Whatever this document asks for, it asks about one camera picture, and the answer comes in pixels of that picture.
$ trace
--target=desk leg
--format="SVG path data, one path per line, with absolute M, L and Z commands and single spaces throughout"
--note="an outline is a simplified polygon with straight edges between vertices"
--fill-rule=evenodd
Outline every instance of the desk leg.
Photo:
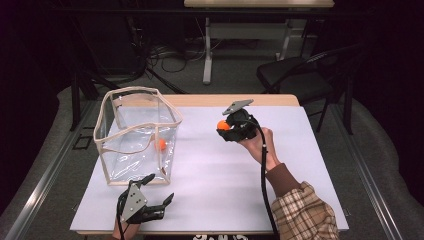
M 211 73 L 212 73 L 212 52 L 211 52 L 211 29 L 209 18 L 206 18 L 205 24 L 205 38 L 206 38 L 206 58 L 205 58 L 205 69 L 203 72 L 203 84 L 209 85 L 211 83 Z
M 289 46 L 290 36 L 291 36 L 291 29 L 292 29 L 290 19 L 287 20 L 286 26 L 287 26 L 287 28 L 286 28 L 286 33 L 285 33 L 283 48 L 281 49 L 281 52 L 280 53 L 277 53 L 277 61 L 283 60 L 285 58 L 285 56 L 286 56 L 286 53 L 287 53 L 287 48 Z

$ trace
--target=plaid sleeve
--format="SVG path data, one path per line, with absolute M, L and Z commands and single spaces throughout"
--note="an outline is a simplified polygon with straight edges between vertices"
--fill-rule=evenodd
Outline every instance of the plaid sleeve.
M 333 209 L 307 182 L 272 203 L 280 239 L 338 239 Z

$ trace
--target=clear plastic container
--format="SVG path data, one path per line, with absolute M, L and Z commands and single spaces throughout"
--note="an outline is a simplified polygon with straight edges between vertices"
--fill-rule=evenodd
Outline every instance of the clear plastic container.
M 127 185 L 152 173 L 149 184 L 169 184 L 182 119 L 157 89 L 109 91 L 94 129 L 107 184 Z

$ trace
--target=table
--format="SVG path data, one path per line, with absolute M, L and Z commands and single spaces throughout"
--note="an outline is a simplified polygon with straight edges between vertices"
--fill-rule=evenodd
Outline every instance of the table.
M 293 95 L 165 95 L 183 114 L 170 185 L 143 186 L 149 205 L 174 192 L 165 218 L 144 223 L 141 233 L 272 234 L 260 189 L 260 166 L 236 143 L 215 131 L 222 112 L 235 100 L 253 99 L 246 107 L 262 126 L 273 129 L 275 147 L 293 175 L 311 183 L 329 203 L 340 230 L 346 219 L 325 168 L 308 118 Z M 71 230 L 80 234 L 110 234 L 115 206 L 124 186 L 108 186 L 100 160 L 74 217 Z M 269 200 L 275 195 L 267 184 Z
M 184 0 L 184 6 L 192 8 L 331 8 L 333 0 Z M 287 20 L 284 24 L 231 24 L 225 27 L 224 24 L 217 24 L 217 30 L 206 18 L 205 39 L 206 39 L 206 57 L 205 68 L 203 72 L 203 84 L 211 83 L 212 72 L 212 52 L 210 39 L 215 38 L 239 38 L 239 39 L 279 39 L 282 28 L 285 28 L 285 37 L 283 47 L 280 53 L 277 53 L 277 60 L 282 60 L 287 52 L 287 47 L 291 36 L 291 21 Z

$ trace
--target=orange ball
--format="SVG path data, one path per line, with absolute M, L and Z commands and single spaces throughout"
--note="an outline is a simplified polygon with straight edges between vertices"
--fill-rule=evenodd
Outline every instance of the orange ball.
M 228 125 L 228 123 L 225 120 L 221 120 L 218 122 L 216 128 L 227 131 L 227 130 L 230 130 L 230 125 Z
M 155 148 L 158 149 L 158 147 L 159 147 L 159 149 L 161 151 L 165 150 L 165 148 L 166 148 L 166 141 L 163 138 L 160 138 L 159 141 L 158 141 L 158 143 L 155 144 Z

